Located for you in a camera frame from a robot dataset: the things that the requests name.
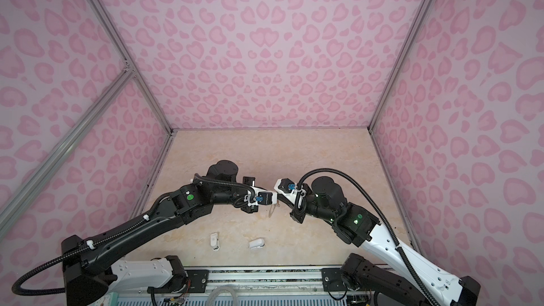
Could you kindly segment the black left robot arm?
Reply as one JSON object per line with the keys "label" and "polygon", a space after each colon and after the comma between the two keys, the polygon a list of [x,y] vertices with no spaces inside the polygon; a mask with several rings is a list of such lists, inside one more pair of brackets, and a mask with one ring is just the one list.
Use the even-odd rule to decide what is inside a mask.
{"label": "black left robot arm", "polygon": [[215,205],[232,205],[252,213],[255,179],[237,182],[238,167],[221,160],[201,177],[175,191],[162,194],[148,211],[98,235],[82,239],[72,235],[61,243],[62,253],[73,253],[62,264],[68,305],[88,305],[120,281],[112,266],[126,254],[166,232],[209,215]]}

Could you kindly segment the white stapler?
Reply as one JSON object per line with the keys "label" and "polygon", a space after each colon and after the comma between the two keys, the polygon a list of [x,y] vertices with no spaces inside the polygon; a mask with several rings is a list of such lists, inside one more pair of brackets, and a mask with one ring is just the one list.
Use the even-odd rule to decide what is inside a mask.
{"label": "white stapler", "polygon": [[254,239],[249,242],[249,249],[260,249],[265,246],[265,240],[263,238]]}
{"label": "white stapler", "polygon": [[210,246],[214,252],[220,250],[219,234],[217,232],[210,235]]}

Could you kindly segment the aluminium diagonal frame bar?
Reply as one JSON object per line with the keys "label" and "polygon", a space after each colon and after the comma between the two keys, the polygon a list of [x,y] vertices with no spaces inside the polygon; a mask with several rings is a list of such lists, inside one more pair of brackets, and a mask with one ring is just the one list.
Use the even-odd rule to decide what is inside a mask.
{"label": "aluminium diagonal frame bar", "polygon": [[43,187],[59,171],[60,167],[85,139],[132,78],[133,68],[128,66],[45,157],[45,161],[20,185],[14,196],[1,211],[2,239],[11,231],[21,215],[29,209],[43,190]]}

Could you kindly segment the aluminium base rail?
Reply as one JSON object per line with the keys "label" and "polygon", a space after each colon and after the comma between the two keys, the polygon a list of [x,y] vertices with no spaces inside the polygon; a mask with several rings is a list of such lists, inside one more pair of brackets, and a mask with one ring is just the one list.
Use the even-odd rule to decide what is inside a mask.
{"label": "aluminium base rail", "polygon": [[188,293],[156,294],[145,288],[115,292],[95,305],[207,305],[211,293],[227,286],[213,305],[406,305],[374,288],[349,290],[339,266],[190,267]]}

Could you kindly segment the aluminium frame post left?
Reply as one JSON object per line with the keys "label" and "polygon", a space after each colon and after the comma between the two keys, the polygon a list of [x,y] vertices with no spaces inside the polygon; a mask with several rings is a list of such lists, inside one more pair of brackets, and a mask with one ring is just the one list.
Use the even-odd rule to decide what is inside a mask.
{"label": "aluminium frame post left", "polygon": [[161,109],[158,100],[152,94],[150,86],[145,81],[144,76],[140,72],[140,69],[135,63],[134,57],[130,54],[130,51],[123,40],[119,29],[111,18],[109,12],[103,5],[102,0],[86,0],[87,4],[91,7],[99,23],[102,25],[105,34],[108,36],[110,42],[112,42],[120,58],[126,64],[127,69],[133,73],[133,77],[136,80],[136,85],[142,92],[146,102],[149,104],[151,111],[158,118],[164,130],[168,135],[174,134],[174,129],[167,120],[167,117]]}

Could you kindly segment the aluminium corner frame post right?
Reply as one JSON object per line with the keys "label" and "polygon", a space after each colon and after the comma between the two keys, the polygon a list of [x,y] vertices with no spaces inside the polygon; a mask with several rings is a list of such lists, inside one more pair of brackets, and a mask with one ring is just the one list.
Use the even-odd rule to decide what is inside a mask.
{"label": "aluminium corner frame post right", "polygon": [[385,109],[385,105],[388,102],[388,99],[391,95],[391,91],[395,85],[395,82],[398,80],[400,71],[402,67],[404,66],[405,62],[407,61],[409,54],[416,43],[418,35],[420,34],[422,28],[424,27],[425,21],[428,15],[430,14],[430,11],[435,1],[436,0],[422,0],[417,10],[415,11],[415,15],[411,23],[409,24],[409,29],[407,31],[407,34],[404,37],[401,48],[395,59],[395,62],[393,64],[389,77],[387,81],[385,82],[385,87],[378,100],[378,104],[376,106],[375,112],[368,126],[368,132],[370,135],[372,135],[377,128],[377,124]]}

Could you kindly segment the white stapler left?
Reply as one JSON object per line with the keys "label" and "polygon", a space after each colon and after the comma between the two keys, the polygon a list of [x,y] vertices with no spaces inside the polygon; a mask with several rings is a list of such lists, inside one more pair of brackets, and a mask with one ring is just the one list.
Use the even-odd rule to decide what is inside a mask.
{"label": "white stapler left", "polygon": [[210,235],[210,246],[214,252],[220,250],[219,234],[217,232]]}

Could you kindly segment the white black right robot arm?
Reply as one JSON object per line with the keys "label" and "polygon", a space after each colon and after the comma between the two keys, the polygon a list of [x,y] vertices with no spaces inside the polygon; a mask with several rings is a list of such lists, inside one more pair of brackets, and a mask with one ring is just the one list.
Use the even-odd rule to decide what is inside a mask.
{"label": "white black right robot arm", "polygon": [[390,267],[382,269],[361,255],[350,254],[341,267],[341,280],[349,290],[368,288],[403,305],[477,304],[481,286],[475,279],[439,268],[395,238],[378,217],[348,202],[332,178],[319,177],[302,187],[283,178],[275,189],[291,206],[295,221],[303,222],[307,215],[321,219],[344,243],[363,248]]}

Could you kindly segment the white stapler right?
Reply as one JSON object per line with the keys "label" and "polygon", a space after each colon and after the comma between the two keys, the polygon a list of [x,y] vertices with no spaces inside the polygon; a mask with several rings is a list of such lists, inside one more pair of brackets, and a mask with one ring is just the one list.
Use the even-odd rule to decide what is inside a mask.
{"label": "white stapler right", "polygon": [[265,240],[263,238],[254,239],[249,242],[249,249],[260,249],[265,246]]}

